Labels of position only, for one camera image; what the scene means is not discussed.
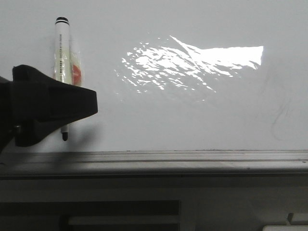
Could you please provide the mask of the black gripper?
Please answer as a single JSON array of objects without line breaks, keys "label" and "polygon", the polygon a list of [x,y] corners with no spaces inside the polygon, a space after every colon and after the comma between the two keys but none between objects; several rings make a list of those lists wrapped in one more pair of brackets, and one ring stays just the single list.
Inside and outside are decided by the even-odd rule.
[{"label": "black gripper", "polygon": [[[32,146],[98,112],[93,90],[54,80],[28,65],[12,72],[13,81],[0,78],[0,153],[14,137],[16,146]],[[18,134],[15,126],[21,127]]]}]

